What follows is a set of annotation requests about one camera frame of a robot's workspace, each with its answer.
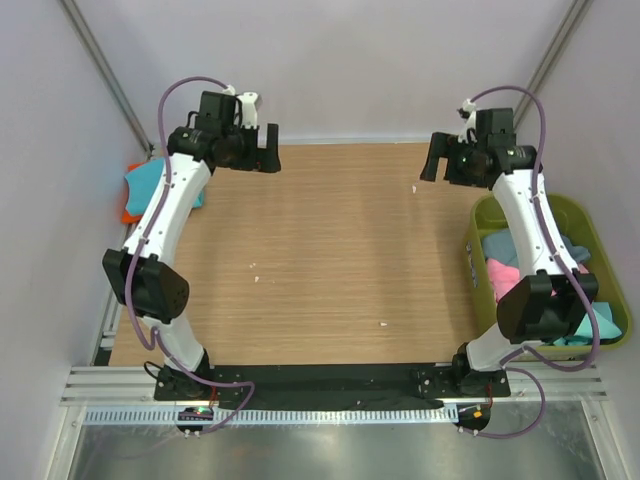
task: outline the folded towel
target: folded towel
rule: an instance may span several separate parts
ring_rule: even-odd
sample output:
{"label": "folded towel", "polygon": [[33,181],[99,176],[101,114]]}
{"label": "folded towel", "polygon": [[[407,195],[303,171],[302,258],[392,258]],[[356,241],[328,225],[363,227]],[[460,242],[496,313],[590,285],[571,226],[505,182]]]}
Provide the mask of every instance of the folded towel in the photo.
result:
{"label": "folded towel", "polygon": [[[587,263],[591,258],[591,253],[585,247],[576,246],[567,237],[562,235],[564,245],[576,263]],[[493,258],[508,267],[519,268],[516,245],[509,229],[500,230],[487,235],[482,239],[482,250],[484,258]]]}
{"label": "folded towel", "polygon": [[[157,158],[140,165],[125,175],[124,178],[129,184],[129,199],[125,208],[129,215],[142,215],[145,212],[151,202],[153,192],[158,186],[163,168],[164,160]],[[203,203],[204,190],[193,202],[193,208],[199,208]]]}

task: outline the blue cloth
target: blue cloth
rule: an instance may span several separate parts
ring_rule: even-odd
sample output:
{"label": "blue cloth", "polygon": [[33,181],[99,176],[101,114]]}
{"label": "blue cloth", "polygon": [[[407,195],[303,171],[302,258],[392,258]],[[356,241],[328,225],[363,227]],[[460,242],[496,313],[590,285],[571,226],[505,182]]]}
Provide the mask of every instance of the blue cloth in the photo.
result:
{"label": "blue cloth", "polygon": [[[598,331],[601,339],[611,340],[622,335],[622,331],[613,323],[613,314],[608,302],[593,302],[592,307],[598,321]],[[589,316],[585,315],[574,336],[561,338],[553,344],[557,346],[591,345],[592,340],[591,322],[589,321]]]}
{"label": "blue cloth", "polygon": [[[562,235],[562,240],[576,263],[584,264],[589,261],[591,253],[587,248],[573,245],[571,240],[564,235]],[[516,244],[513,242],[513,237],[508,228],[484,237],[482,239],[482,250],[484,251],[485,259],[493,258],[503,265],[520,268],[518,255],[516,254]]]}
{"label": "blue cloth", "polygon": [[[125,207],[129,215],[136,216],[144,214],[151,202],[153,192],[155,192],[158,186],[163,168],[164,160],[157,158],[144,165],[140,165],[124,176],[129,184],[129,200],[127,200],[127,206]],[[204,190],[200,192],[196,201],[193,202],[193,208],[199,208],[203,203]]]}

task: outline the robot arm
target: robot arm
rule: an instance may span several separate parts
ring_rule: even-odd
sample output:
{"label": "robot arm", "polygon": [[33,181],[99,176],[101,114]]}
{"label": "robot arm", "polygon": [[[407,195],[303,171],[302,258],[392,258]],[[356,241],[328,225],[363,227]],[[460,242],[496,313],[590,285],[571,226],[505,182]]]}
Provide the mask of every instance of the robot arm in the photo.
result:
{"label": "robot arm", "polygon": [[[172,268],[175,251],[193,203],[217,167],[266,173],[280,171],[277,125],[267,125],[266,148],[258,148],[259,100],[259,95],[253,92],[236,96],[233,87],[223,93],[203,92],[195,125],[178,127],[169,136],[171,190],[144,239],[132,282],[137,316],[149,328],[156,327],[173,357],[201,378],[209,376],[209,358],[195,339],[187,319],[189,284]],[[125,303],[125,276],[132,252],[142,240],[165,185],[163,170],[145,214],[123,249],[107,250],[104,255],[103,267],[121,304]],[[163,370],[166,368],[171,377],[183,376],[177,365],[165,357]]]}
{"label": "robot arm", "polygon": [[500,360],[523,343],[550,343],[575,333],[585,310],[559,268],[558,258],[571,269],[589,300],[597,294],[598,284],[595,276],[578,271],[564,249],[546,197],[544,175],[539,173],[537,195],[543,218],[554,244],[561,246],[558,252],[547,247],[531,191],[536,150],[516,144],[513,111],[476,111],[474,104],[465,101],[459,112],[466,120],[464,130],[459,135],[432,135],[420,179],[435,181],[439,159],[445,158],[445,180],[493,191],[507,219],[520,264],[520,282],[498,303],[496,325],[461,353],[466,356],[468,370],[460,374],[464,389],[464,377],[469,377],[469,372],[500,370]]}

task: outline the wooden table surface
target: wooden table surface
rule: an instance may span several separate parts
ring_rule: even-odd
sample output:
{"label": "wooden table surface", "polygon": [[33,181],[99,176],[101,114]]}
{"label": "wooden table surface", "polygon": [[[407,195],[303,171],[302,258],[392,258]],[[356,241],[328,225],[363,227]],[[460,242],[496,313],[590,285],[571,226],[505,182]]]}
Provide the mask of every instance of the wooden table surface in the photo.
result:
{"label": "wooden table surface", "polygon": [[[473,339],[462,238],[486,191],[440,181],[413,193],[426,152],[287,146],[278,174],[216,171],[175,265],[212,362],[450,361]],[[110,364],[144,360],[162,357],[123,312]]]}

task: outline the green basket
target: green basket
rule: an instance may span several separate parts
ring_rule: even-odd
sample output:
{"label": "green basket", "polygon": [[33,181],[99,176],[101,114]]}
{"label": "green basket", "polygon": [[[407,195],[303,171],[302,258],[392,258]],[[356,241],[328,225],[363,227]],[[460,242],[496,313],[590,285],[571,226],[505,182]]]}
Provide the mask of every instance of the green basket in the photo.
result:
{"label": "green basket", "polygon": [[[620,286],[613,275],[609,260],[602,248],[589,215],[575,202],[561,195],[549,195],[551,211],[560,233],[569,237],[574,245],[583,245],[591,252],[591,260],[585,265],[598,279],[596,301],[609,302],[613,321],[622,330],[622,336],[607,344],[601,350],[612,350],[627,341],[631,335],[631,313],[622,296]],[[464,258],[471,275],[469,283],[476,311],[480,334],[496,322],[496,301],[489,282],[487,265],[482,251],[482,239],[496,231],[507,228],[507,220],[498,201],[489,195],[476,202],[471,210],[471,221],[464,239]],[[586,355],[591,346],[544,346],[538,350],[554,360],[566,360]]]}

